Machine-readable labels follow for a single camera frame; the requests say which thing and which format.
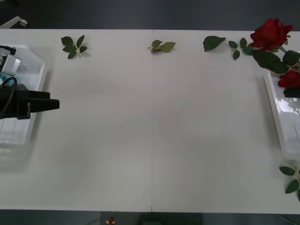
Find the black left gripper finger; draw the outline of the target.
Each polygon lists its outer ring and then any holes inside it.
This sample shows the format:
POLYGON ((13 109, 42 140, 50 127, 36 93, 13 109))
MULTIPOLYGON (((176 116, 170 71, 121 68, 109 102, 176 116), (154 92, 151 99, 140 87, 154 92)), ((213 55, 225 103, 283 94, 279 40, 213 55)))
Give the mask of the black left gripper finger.
POLYGON ((30 91, 30 99, 43 99, 48 100, 50 98, 49 92, 43 92, 43 91, 30 91))
POLYGON ((60 101, 57 99, 30 100, 30 111, 32 113, 56 110, 59 108, 60 108, 60 101))

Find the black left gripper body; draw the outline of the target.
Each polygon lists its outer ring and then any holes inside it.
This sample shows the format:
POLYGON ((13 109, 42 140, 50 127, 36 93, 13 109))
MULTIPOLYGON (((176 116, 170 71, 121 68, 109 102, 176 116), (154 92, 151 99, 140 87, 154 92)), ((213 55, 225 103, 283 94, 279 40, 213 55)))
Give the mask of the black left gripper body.
POLYGON ((31 118, 29 90, 24 85, 0 86, 0 119, 31 118))

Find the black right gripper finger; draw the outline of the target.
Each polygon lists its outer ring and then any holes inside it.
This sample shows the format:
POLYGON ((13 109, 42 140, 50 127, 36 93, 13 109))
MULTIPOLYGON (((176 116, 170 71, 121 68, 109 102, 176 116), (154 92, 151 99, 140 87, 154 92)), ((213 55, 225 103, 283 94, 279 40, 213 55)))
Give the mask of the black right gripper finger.
POLYGON ((300 88, 286 88, 284 96, 286 98, 300 98, 300 88))

